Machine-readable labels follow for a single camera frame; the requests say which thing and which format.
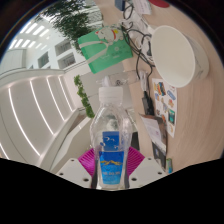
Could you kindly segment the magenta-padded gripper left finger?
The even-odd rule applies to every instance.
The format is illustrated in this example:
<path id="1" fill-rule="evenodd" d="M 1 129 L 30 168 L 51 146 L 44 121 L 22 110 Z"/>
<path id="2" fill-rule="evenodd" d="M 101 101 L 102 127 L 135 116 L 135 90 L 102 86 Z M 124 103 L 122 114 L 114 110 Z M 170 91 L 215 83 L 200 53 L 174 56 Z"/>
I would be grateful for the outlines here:
<path id="1" fill-rule="evenodd" d="M 94 149 L 89 149 L 78 158 L 70 158 L 56 173 L 57 176 L 76 185 L 91 189 L 95 174 Z"/>

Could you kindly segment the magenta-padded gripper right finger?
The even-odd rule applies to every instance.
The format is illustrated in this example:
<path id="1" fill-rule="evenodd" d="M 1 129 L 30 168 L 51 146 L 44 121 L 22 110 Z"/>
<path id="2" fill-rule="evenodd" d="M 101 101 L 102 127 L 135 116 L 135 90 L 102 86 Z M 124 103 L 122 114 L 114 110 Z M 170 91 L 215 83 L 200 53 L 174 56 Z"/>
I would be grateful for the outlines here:
<path id="1" fill-rule="evenodd" d="M 166 173 L 152 157 L 144 157 L 133 147 L 129 148 L 127 175 L 130 188 L 140 188 L 166 176 Z"/>

